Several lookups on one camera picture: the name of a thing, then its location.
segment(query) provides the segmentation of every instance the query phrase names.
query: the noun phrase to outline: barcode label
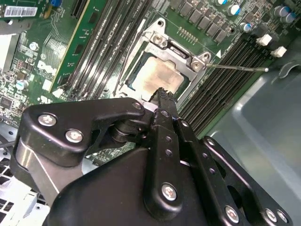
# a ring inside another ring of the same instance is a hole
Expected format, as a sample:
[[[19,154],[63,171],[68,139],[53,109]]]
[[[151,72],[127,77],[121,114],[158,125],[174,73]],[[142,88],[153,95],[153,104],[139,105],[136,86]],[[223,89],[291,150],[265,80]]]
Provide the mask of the barcode label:
[[[4,17],[36,16],[38,7],[6,6]]]

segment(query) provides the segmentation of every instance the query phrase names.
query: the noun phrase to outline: screw head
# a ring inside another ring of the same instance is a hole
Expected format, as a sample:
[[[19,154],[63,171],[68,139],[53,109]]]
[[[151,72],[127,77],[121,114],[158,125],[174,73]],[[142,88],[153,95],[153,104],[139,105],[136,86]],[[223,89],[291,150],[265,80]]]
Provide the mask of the screw head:
[[[141,110],[141,105],[138,102],[134,102],[133,107],[138,109],[138,110]]]
[[[288,223],[288,220],[283,212],[281,212],[280,210],[277,210],[277,214],[284,222]]]
[[[273,222],[275,222],[275,223],[277,222],[277,218],[276,218],[275,214],[274,214],[271,210],[266,209],[266,210],[265,210],[265,213],[267,214],[268,218],[269,218],[271,221],[273,221]]]
[[[163,184],[162,194],[169,201],[174,201],[177,198],[175,188],[170,184]]]
[[[50,114],[41,115],[38,121],[43,126],[54,126],[56,124],[56,118]]]
[[[83,140],[83,135],[81,134],[80,131],[78,131],[76,129],[71,129],[71,130],[67,131],[65,136],[66,136],[67,140],[72,143],[79,143]]]
[[[188,123],[185,122],[184,120],[182,121],[183,126],[189,127]]]
[[[239,222],[238,214],[232,207],[226,206],[225,211],[226,211],[227,216],[233,223],[237,224]]]

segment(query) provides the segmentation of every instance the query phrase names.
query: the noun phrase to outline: mounting hole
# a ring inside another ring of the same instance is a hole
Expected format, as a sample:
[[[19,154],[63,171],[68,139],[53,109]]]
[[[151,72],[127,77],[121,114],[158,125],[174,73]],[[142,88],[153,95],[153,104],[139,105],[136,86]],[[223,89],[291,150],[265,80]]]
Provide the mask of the mounting hole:
[[[210,171],[210,173],[215,174],[215,170],[214,169],[210,168],[209,171]]]
[[[171,139],[169,136],[166,136],[165,139],[166,139],[168,142],[172,142],[172,139]]]
[[[207,141],[208,141],[208,143],[210,144],[210,145],[212,145],[212,146],[214,146],[214,142],[213,142],[213,140],[212,139],[207,139]]]
[[[166,150],[165,150],[165,154],[166,154],[167,157],[173,156],[173,152],[170,151],[169,149],[166,149]]]
[[[167,111],[161,111],[161,114],[167,118],[169,117],[169,113]]]
[[[160,27],[163,27],[164,22],[163,22],[162,20],[159,20],[159,21],[158,21],[158,25],[159,25]]]

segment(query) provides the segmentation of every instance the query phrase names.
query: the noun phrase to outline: motherboard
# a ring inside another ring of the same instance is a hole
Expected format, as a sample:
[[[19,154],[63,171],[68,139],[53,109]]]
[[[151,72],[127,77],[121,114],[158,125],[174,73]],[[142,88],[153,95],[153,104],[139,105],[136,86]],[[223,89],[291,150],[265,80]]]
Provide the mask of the motherboard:
[[[163,87],[202,135],[301,30],[299,0],[26,2],[0,0],[1,34],[14,16],[30,21],[10,33],[0,75],[0,114],[17,124],[31,105],[148,101]],[[105,162],[129,147],[93,158]]]

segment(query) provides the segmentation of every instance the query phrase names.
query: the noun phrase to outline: capacitor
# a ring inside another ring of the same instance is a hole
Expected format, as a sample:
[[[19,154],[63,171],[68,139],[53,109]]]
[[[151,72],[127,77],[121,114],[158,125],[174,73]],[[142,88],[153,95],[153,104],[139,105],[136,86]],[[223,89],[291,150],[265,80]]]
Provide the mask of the capacitor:
[[[240,6],[239,5],[231,5],[228,7],[228,15],[229,16],[235,16],[240,13]]]
[[[295,14],[295,13],[289,13],[289,14],[287,14],[287,16],[282,17],[282,18],[280,19],[280,21],[281,21],[282,23],[290,24],[290,23],[292,23],[295,19],[296,19],[296,14]]]
[[[215,4],[217,6],[221,6],[223,4],[226,4],[228,2],[228,0],[215,0]]]
[[[36,42],[32,42],[29,44],[29,48],[32,50],[32,51],[38,51],[39,50],[39,45],[38,43]]]
[[[17,88],[17,90],[24,90],[24,89],[27,89],[28,86],[29,86],[29,84],[28,84],[28,81],[26,81],[26,80],[19,80],[19,81],[17,81],[17,83],[16,83],[16,88]]]
[[[240,28],[241,31],[248,33],[252,29],[252,25],[247,24],[247,23],[241,23],[239,28]]]
[[[290,12],[288,6],[277,6],[274,10],[274,15],[278,17],[285,17]]]

